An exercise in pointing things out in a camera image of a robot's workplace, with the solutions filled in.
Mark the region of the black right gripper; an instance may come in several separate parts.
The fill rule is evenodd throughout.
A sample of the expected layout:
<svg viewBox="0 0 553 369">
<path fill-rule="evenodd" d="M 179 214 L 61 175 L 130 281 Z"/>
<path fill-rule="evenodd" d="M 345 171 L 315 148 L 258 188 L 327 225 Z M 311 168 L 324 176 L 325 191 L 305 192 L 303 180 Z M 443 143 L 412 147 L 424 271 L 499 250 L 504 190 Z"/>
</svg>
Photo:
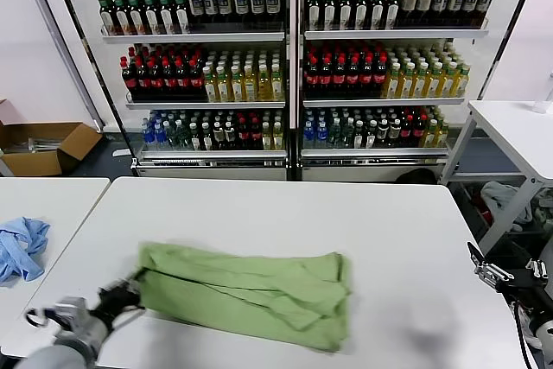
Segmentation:
<svg viewBox="0 0 553 369">
<path fill-rule="evenodd" d="M 480 250 L 467 242 L 474 273 L 489 287 L 496 287 L 499 293 L 519 300 L 523 305 L 551 305 L 552 298 L 545 288 L 549 282 L 545 263 L 540 259 L 530 259 L 526 269 L 502 270 L 489 264 Z"/>
</svg>

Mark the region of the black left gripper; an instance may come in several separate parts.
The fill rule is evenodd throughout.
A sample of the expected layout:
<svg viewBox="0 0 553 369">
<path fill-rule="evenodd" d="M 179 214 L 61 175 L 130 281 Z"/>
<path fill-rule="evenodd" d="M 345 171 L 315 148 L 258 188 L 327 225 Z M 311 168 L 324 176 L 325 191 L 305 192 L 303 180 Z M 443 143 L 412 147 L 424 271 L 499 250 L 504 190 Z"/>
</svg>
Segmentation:
<svg viewBox="0 0 553 369">
<path fill-rule="evenodd" d="M 117 318 L 132 309 L 142 309 L 140 287 L 147 276 L 147 268 L 133 271 L 126 280 L 120 280 L 99 289 L 98 318 Z"/>
</svg>

